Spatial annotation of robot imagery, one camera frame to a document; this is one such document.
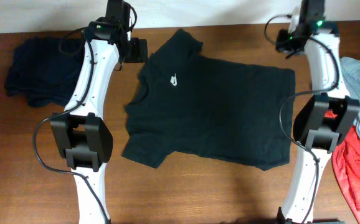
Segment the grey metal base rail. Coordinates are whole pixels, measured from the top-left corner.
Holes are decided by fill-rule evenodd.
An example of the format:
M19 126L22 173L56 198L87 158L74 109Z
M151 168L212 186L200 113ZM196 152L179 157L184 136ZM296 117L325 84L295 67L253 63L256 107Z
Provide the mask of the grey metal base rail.
M337 219L327 219L327 220L313 220L311 224L345 224L345 222Z

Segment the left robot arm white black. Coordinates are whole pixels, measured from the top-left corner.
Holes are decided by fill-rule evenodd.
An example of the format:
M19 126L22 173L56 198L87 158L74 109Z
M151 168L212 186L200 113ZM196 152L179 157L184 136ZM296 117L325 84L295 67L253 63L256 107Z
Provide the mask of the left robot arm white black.
M74 176L80 223L110 223L105 200L105 169L113 137L103 120L111 75L124 63L143 63L147 41L132 37L137 13L122 0L107 2L103 17L82 30L83 64L64 112L49 118L61 158Z

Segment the black Nike t-shirt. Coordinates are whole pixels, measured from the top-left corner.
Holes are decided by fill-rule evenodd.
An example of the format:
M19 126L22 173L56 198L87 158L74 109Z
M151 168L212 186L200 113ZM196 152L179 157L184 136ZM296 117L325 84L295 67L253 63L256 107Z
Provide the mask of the black Nike t-shirt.
M179 29L141 69L123 157L157 168L172 152L269 170L290 161L295 73L201 55Z

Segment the red mesh shirt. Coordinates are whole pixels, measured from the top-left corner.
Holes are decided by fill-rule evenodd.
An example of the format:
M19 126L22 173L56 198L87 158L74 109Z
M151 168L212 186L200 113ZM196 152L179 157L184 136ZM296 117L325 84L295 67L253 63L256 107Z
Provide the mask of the red mesh shirt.
M354 122L344 141L333 152L332 166L339 188L360 223L360 138Z

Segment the folded navy blue garment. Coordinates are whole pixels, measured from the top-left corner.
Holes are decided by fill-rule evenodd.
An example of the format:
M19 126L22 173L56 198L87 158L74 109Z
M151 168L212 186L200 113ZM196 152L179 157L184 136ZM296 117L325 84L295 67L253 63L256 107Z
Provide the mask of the folded navy blue garment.
M77 85L85 43L60 42L56 37L34 37L15 48L4 88L7 96L23 95L40 108L51 103L65 106Z

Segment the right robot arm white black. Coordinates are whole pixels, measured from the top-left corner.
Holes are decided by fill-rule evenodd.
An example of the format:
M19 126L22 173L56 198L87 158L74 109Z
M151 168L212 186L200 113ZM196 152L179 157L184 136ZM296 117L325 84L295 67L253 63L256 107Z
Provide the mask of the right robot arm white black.
M278 209L276 223L313 223L313 205L321 176L359 110L344 84L339 59L339 29L324 16L324 0L303 0L287 17L288 30L275 42L279 52L305 54L311 75L311 98L297 114L291 134L297 146L296 165L288 195Z

